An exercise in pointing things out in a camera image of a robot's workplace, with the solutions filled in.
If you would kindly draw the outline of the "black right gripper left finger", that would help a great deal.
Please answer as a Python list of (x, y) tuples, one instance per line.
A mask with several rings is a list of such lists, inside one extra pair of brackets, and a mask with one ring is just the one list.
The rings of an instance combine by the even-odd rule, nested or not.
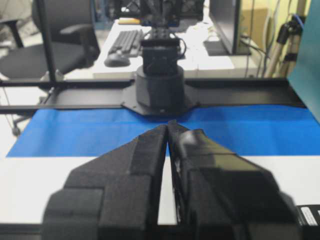
[(44, 240), (144, 240), (158, 222), (167, 126), (74, 168), (43, 215)]

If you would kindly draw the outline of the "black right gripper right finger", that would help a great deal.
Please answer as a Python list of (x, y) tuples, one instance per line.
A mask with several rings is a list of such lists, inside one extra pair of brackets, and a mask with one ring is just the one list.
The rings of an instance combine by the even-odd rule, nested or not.
[(174, 120), (168, 144), (180, 222), (195, 239), (302, 239), (293, 200), (269, 170)]

